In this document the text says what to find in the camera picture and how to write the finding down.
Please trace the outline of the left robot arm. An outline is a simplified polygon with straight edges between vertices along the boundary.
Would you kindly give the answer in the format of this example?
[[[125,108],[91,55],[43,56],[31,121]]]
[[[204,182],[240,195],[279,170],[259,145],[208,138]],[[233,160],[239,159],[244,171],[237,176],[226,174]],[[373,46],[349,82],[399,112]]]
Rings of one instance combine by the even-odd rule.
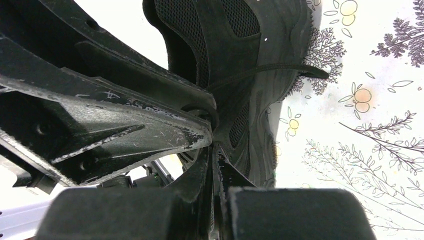
[[[73,0],[0,3],[0,163],[14,187],[172,181],[164,157],[210,145],[215,109]]]

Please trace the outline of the black sneaker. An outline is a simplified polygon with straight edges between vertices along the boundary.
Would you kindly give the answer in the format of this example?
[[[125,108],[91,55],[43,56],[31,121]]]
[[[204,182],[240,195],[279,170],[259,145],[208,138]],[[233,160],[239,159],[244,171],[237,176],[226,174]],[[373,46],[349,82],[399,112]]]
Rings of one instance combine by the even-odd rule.
[[[213,135],[232,165],[273,188],[277,166],[267,109],[298,77],[327,79],[306,65],[313,32],[304,0],[145,0],[163,36],[170,72],[210,92],[219,117]]]

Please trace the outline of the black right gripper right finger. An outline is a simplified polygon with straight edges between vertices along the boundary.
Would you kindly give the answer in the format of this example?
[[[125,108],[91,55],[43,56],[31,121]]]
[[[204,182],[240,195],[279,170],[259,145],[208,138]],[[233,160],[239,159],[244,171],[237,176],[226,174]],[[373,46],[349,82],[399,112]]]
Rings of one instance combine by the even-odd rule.
[[[222,240],[373,240],[357,198],[338,188],[254,186],[213,148],[215,224]]]

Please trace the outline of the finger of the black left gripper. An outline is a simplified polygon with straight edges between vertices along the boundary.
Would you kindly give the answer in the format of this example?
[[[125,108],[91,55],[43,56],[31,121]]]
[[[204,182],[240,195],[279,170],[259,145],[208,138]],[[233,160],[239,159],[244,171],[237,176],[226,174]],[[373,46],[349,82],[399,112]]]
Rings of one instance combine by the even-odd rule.
[[[3,0],[0,33],[57,68],[101,77],[219,124],[213,96],[102,28],[73,0]]]
[[[211,124],[98,78],[0,77],[0,144],[62,185],[88,186],[212,143]]]

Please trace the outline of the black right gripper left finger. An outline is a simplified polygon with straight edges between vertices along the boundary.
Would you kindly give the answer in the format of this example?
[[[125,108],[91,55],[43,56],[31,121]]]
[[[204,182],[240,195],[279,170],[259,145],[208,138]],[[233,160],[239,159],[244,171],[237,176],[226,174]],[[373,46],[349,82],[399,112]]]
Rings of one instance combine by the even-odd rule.
[[[76,187],[51,203],[38,240],[207,240],[211,228],[212,147],[160,187]]]

